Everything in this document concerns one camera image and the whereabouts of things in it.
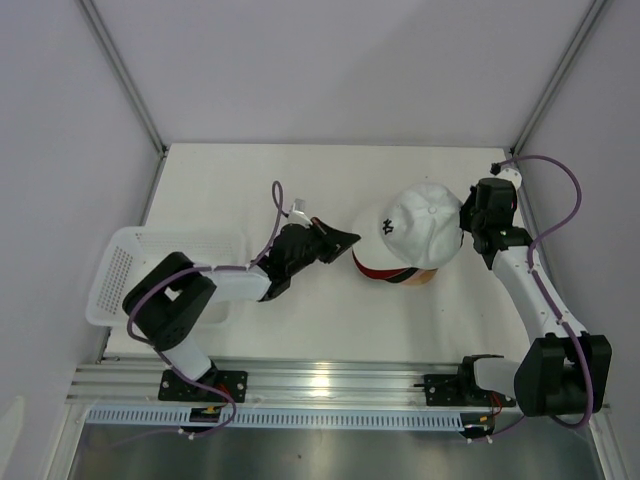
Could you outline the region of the red cap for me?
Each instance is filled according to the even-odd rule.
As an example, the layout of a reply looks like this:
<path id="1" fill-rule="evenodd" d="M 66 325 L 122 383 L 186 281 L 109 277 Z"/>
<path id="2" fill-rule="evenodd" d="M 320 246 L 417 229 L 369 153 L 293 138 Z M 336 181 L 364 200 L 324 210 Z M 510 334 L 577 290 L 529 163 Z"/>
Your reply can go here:
<path id="1" fill-rule="evenodd" d="M 372 269 L 362 264 L 355 254 L 352 254 L 352 259 L 359 272 L 365 277 L 373 280 L 387 280 L 403 274 L 407 270 L 406 267 L 396 269 Z"/>

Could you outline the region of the white cap black logo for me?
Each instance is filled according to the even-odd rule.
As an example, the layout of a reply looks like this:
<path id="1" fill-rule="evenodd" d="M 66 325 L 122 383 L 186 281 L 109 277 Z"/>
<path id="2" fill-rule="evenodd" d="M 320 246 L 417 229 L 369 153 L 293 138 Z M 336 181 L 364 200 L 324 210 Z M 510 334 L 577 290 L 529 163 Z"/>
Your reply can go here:
<path id="1" fill-rule="evenodd" d="M 372 269 L 439 269 L 463 243 L 460 199 L 440 183 L 414 184 L 362 210 L 353 224 L 353 254 Z"/>

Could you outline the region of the dark green cap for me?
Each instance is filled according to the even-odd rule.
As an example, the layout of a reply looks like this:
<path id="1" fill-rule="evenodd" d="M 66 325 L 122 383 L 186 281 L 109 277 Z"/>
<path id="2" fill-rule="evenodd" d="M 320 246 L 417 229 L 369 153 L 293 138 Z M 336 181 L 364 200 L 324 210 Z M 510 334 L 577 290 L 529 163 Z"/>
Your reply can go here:
<path id="1" fill-rule="evenodd" d="M 401 283 L 405 282 L 405 278 L 407 276 L 407 271 L 409 271 L 411 269 L 415 269 L 415 268 L 403 269 L 399 273 L 396 273 L 395 275 L 387 277 L 385 279 L 385 281 L 388 282 L 388 283 L 391 283 L 391 284 L 401 284 Z"/>

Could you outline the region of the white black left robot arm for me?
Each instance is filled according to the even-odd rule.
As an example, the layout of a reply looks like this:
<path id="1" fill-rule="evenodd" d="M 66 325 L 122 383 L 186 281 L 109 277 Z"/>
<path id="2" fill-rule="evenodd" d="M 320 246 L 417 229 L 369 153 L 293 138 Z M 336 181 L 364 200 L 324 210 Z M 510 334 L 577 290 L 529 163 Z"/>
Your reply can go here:
<path id="1" fill-rule="evenodd" d="M 333 263 L 360 239 L 313 217 L 275 226 L 266 246 L 246 266 L 198 265 L 186 254 L 172 252 L 125 296 L 127 334 L 151 347 L 192 399 L 205 400 L 215 391 L 218 370 L 191 335 L 205 308 L 274 300 L 291 286 L 293 276 L 315 262 Z"/>

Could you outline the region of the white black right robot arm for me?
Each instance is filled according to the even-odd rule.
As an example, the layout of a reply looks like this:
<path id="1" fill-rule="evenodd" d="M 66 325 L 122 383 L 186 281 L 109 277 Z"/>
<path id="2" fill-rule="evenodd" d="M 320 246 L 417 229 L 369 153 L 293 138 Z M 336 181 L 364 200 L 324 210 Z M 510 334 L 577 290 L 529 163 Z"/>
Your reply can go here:
<path id="1" fill-rule="evenodd" d="M 524 324 L 530 346 L 519 362 L 486 354 L 466 357 L 456 379 L 457 395 L 477 404 L 491 392 L 514 399 L 527 417 L 582 415 L 601 410 L 612 347 L 591 335 L 569 311 L 542 268 L 526 229 L 514 224 L 515 185 L 483 178 L 470 189 L 461 226 L 473 248 L 502 283 Z"/>

